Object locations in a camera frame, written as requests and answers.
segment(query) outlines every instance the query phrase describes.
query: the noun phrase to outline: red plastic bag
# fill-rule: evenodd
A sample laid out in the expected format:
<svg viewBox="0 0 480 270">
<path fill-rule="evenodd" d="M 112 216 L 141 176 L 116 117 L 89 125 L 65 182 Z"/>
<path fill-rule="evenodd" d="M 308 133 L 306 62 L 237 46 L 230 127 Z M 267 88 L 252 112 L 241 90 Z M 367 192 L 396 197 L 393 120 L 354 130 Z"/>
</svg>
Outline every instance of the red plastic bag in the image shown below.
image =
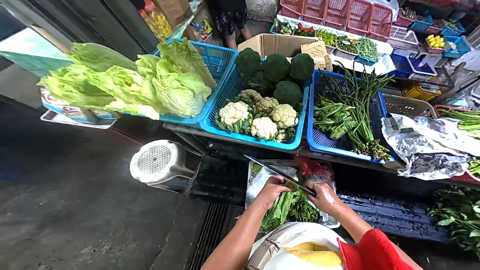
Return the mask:
<svg viewBox="0 0 480 270">
<path fill-rule="evenodd" d="M 304 156 L 295 156 L 295 159 L 299 163 L 302 175 L 307 180 L 328 184 L 336 192 L 333 170 L 330 164 L 311 160 L 309 157 Z"/>
</svg>

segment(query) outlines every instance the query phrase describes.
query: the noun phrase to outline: yellow crate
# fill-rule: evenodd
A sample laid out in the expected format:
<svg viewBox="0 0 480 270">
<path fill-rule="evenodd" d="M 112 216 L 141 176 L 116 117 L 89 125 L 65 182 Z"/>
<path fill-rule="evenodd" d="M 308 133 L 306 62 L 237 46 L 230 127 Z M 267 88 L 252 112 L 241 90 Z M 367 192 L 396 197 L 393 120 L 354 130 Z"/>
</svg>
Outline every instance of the yellow crate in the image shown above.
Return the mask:
<svg viewBox="0 0 480 270">
<path fill-rule="evenodd" d="M 427 89 L 423 89 L 419 85 L 414 85 L 411 89 L 403 90 L 402 93 L 404 97 L 416 98 L 423 101 L 429 101 L 434 97 L 441 95 L 441 93 L 435 93 Z"/>
</svg>

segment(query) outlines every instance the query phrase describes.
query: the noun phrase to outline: red sleeve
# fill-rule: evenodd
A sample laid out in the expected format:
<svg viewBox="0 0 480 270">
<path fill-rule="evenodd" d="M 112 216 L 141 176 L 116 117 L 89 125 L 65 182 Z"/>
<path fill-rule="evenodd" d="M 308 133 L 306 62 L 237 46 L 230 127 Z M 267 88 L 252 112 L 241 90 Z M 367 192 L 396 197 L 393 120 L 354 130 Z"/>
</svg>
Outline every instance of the red sleeve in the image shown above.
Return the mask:
<svg viewBox="0 0 480 270">
<path fill-rule="evenodd" d="M 380 230 L 369 230 L 355 245 L 338 238 L 337 241 L 345 270 L 413 270 L 400 258 L 392 242 Z"/>
</svg>

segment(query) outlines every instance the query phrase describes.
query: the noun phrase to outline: yellow cloth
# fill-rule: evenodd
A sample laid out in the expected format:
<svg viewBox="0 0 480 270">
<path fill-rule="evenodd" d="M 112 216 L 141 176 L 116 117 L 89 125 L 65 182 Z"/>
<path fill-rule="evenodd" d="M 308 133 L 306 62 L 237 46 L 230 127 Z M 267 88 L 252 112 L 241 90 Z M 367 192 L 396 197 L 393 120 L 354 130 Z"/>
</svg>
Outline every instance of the yellow cloth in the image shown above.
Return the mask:
<svg viewBox="0 0 480 270">
<path fill-rule="evenodd" d="M 320 267 L 329 268 L 342 264 L 338 252 L 331 251 L 327 246 L 317 242 L 305 242 L 295 247 L 286 247 L 285 252 Z"/>
</svg>

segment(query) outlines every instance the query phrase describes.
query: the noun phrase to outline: drain grate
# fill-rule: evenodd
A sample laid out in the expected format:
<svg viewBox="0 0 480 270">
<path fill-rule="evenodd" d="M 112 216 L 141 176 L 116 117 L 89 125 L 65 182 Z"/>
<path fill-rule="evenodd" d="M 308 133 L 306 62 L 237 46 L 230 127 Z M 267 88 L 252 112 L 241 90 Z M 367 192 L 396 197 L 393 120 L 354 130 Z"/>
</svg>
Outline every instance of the drain grate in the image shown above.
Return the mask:
<svg viewBox="0 0 480 270">
<path fill-rule="evenodd" d="M 205 217 L 189 270 L 199 270 L 223 239 L 223 228 L 228 216 L 228 206 L 211 203 Z"/>
</svg>

